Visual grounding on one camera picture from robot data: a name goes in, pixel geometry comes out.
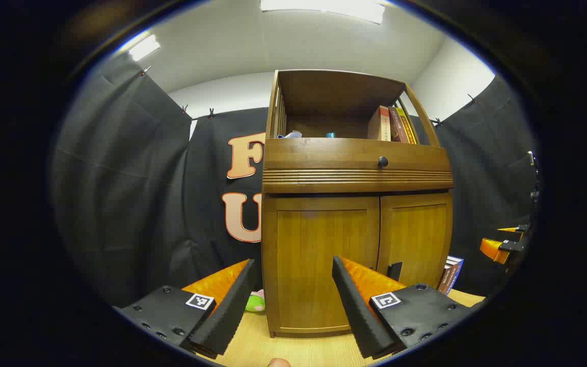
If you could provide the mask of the small ceiling light panel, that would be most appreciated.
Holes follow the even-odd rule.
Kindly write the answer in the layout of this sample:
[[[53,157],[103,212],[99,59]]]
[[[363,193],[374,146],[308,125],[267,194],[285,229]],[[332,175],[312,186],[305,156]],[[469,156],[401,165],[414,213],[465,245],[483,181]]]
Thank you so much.
[[[145,39],[140,40],[137,44],[130,47],[128,53],[134,61],[139,61],[142,58],[160,49],[161,45],[156,39],[156,35],[149,35]]]

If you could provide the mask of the green and pink toy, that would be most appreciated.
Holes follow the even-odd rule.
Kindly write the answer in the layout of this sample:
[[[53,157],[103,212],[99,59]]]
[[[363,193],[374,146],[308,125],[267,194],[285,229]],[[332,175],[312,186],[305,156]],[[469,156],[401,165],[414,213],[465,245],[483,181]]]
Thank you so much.
[[[245,311],[259,313],[265,311],[264,290],[252,291],[249,295]]]

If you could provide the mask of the blue book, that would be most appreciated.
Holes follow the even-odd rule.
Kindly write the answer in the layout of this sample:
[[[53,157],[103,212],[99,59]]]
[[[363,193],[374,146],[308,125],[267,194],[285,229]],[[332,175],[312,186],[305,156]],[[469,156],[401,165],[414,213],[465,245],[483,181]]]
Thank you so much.
[[[463,269],[464,260],[456,256],[448,256],[446,265],[449,267],[449,276],[447,278],[447,287],[451,290]]]

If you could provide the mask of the wooden cabinet door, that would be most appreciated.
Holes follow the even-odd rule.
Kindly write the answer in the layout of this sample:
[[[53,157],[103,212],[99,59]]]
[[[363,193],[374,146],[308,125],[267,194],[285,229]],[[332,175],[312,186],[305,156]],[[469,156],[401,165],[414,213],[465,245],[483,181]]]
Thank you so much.
[[[376,270],[401,262],[398,281],[437,288],[449,255],[452,196],[447,192],[380,197],[380,243]]]
[[[345,333],[333,258],[378,261],[377,197],[267,197],[261,209],[262,274],[271,336]]]

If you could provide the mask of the red-brown book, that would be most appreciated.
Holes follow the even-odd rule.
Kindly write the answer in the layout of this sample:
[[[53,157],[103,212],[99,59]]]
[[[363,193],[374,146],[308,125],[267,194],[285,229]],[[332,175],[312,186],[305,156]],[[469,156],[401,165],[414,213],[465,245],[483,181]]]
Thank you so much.
[[[443,267],[443,274],[440,283],[437,285],[437,291],[444,295],[449,295],[452,290],[455,281],[457,280],[459,271],[461,269],[461,263],[446,264]]]

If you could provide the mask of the dark red book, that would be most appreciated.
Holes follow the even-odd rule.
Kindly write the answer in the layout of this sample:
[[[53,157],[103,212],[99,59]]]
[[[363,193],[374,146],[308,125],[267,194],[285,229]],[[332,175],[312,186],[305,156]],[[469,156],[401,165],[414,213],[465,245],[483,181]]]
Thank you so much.
[[[405,126],[396,107],[388,107],[388,110],[391,126],[391,141],[410,144]]]

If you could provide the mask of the wooden cabinet drawer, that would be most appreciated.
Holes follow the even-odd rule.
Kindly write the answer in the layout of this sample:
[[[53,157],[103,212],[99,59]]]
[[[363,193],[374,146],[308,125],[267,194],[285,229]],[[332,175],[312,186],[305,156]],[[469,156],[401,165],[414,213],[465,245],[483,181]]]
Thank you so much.
[[[386,156],[389,165],[379,169]],[[450,190],[447,151],[368,139],[268,139],[262,190],[267,194],[343,194]]]

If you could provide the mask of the large ceiling light panel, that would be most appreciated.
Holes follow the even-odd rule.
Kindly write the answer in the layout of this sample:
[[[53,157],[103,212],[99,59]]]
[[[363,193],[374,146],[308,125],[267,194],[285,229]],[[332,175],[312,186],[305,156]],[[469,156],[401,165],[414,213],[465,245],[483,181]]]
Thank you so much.
[[[339,14],[381,24],[385,6],[375,0],[259,0],[263,12],[305,10]]]

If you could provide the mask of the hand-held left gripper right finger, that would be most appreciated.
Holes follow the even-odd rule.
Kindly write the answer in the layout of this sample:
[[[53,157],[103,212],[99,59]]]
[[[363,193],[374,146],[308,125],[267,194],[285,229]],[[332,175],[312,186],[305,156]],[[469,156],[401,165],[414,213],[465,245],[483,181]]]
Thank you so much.
[[[482,307],[459,304],[426,283],[403,285],[342,256],[333,258],[332,277],[364,358],[414,348]]]

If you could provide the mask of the yellow book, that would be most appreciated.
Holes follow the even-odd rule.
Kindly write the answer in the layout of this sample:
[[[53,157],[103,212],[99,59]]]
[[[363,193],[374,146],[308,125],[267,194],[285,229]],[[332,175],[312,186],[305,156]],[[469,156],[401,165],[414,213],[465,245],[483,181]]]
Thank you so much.
[[[395,108],[395,110],[400,120],[399,125],[401,126],[400,130],[402,133],[398,133],[398,135],[401,142],[408,144],[418,144],[416,134],[414,133],[413,124],[408,118],[405,110],[403,108]]]

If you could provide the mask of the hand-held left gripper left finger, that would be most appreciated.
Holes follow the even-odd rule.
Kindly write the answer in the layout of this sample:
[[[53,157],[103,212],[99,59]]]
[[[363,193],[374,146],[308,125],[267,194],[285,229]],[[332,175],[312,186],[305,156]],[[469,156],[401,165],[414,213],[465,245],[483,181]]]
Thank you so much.
[[[181,289],[159,286],[116,311],[166,343],[215,359],[233,339],[256,279],[255,260],[247,259]]]

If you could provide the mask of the black backdrop cloth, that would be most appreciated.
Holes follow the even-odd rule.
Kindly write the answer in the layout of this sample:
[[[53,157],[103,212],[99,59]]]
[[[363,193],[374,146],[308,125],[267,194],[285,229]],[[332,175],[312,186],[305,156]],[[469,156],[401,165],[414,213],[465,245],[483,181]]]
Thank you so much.
[[[53,201],[63,243],[104,299],[117,307],[161,285],[186,286],[248,258],[261,243],[226,230],[225,216],[258,227],[262,164],[228,179],[231,139],[263,133],[267,104],[212,118],[182,114],[129,56],[108,61],[85,82],[63,123],[52,163]],[[538,144],[501,77],[437,127],[456,174],[450,254],[464,259],[454,287],[485,296],[503,265],[480,253],[494,227],[529,219]],[[249,202],[226,210],[222,195]]]

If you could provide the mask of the wooden double-door shoe cabinet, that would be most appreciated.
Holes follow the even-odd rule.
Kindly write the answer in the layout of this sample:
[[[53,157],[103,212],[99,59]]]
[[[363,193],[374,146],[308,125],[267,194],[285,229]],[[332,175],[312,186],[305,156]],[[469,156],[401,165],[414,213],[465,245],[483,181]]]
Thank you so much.
[[[342,70],[277,70],[266,123],[266,139],[277,139],[293,130],[302,138],[367,139],[368,121],[379,106],[403,108],[413,124],[418,144],[442,148],[433,123],[404,82]],[[450,190],[397,191],[343,194],[267,194],[267,197],[380,197],[433,194]]]

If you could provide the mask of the light brown book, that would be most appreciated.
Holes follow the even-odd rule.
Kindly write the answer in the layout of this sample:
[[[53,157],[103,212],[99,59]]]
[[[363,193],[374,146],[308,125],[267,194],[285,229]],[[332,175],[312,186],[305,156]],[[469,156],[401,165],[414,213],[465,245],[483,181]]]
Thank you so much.
[[[369,140],[391,141],[389,109],[379,106],[368,121],[366,138]]]

